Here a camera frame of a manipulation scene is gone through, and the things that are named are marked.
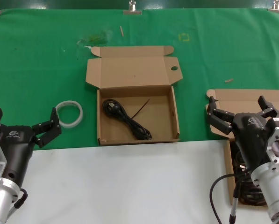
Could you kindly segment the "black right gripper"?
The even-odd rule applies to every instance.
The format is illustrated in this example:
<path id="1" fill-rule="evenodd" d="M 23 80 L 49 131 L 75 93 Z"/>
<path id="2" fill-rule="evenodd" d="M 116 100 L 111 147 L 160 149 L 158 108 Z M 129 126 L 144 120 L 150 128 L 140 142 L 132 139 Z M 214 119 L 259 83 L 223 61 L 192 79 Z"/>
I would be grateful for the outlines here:
<path id="1" fill-rule="evenodd" d="M 270 131 L 266 125 L 275 125 L 275 118 L 279 118 L 279 110 L 264 96 L 258 98 L 258 104 L 261 108 L 258 113 L 235 115 L 218 109 L 213 96 L 207 106 L 208 123 L 226 135 L 233 133 L 249 173 L 270 161 L 266 152 Z"/>

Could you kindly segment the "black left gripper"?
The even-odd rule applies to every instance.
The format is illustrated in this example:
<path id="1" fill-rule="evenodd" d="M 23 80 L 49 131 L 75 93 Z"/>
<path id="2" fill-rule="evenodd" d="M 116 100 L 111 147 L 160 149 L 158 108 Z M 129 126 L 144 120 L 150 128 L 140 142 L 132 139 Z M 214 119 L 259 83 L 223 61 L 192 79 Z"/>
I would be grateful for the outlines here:
<path id="1" fill-rule="evenodd" d="M 3 112 L 0 108 L 0 120 L 2 116 Z M 52 108 L 50 120 L 36 124 L 32 128 L 0 124 L 0 147 L 7 160 L 2 177 L 21 187 L 35 144 L 44 147 L 61 133 L 55 107 Z"/>

